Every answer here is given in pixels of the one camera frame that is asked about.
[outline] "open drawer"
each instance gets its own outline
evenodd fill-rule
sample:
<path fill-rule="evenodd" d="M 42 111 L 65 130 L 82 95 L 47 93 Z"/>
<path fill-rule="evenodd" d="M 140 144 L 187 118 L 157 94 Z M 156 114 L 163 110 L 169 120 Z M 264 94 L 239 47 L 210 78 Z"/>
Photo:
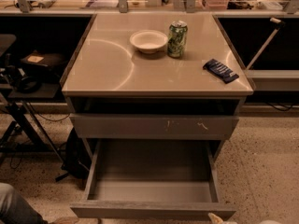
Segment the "open drawer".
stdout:
<path fill-rule="evenodd" d="M 72 114 L 80 138 L 229 139 L 238 116 Z"/>
<path fill-rule="evenodd" d="M 206 141 L 100 140 L 78 217 L 208 220 L 229 218 L 219 203 L 217 174 Z"/>

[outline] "speckled floor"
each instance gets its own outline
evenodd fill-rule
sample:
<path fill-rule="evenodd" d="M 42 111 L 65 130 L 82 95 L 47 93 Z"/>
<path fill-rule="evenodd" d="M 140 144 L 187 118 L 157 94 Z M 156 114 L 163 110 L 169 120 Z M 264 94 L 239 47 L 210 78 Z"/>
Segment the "speckled floor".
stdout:
<path fill-rule="evenodd" d="M 44 115 L 62 119 L 64 114 Z M 72 128 L 69 119 L 53 122 L 38 117 L 52 141 L 63 143 Z M 0 136 L 10 123 L 0 115 Z M 24 140 L 23 135 L 13 138 Z M 12 184 L 48 221 L 74 216 L 69 204 L 80 200 L 82 185 L 62 175 L 61 162 L 51 153 L 18 153 L 2 157 L 0 181 Z M 299 220 L 299 112 L 242 113 L 230 140 L 216 161 L 221 201 L 236 207 L 231 220 L 258 224 L 273 219 L 282 224 Z M 198 221 L 102 220 L 106 224 L 191 224 Z M 79 223 L 98 223 L 81 219 Z"/>

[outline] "bowl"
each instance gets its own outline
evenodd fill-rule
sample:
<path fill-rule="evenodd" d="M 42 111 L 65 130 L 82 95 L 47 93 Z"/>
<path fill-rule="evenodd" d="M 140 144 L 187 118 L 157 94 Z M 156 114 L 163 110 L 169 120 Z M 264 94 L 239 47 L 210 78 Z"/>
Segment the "bowl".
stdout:
<path fill-rule="evenodd" d="M 131 35 L 131 44 L 146 54 L 153 54 L 166 45 L 167 35 L 154 30 L 142 30 Z"/>

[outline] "glossy beige tabletop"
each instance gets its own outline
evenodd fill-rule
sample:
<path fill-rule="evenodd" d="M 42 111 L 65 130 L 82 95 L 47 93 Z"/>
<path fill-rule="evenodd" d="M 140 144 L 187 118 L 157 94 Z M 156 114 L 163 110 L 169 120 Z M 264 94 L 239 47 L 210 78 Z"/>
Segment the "glossy beige tabletop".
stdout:
<path fill-rule="evenodd" d="M 136 31 L 168 35 L 172 21 L 188 24 L 182 59 L 165 49 L 143 54 L 130 44 Z M 203 69 L 216 59 L 239 74 L 224 84 Z M 99 12 L 63 86 L 67 96 L 244 96 L 253 93 L 211 13 Z"/>

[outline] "soda can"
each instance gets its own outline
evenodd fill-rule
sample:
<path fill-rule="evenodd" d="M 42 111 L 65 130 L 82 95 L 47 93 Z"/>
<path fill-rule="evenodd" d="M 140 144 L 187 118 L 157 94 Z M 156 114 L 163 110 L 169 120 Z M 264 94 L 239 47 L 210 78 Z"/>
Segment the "soda can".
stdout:
<path fill-rule="evenodd" d="M 187 23 L 174 21 L 169 27 L 167 54 L 173 58 L 180 58 L 184 54 L 187 41 Z"/>

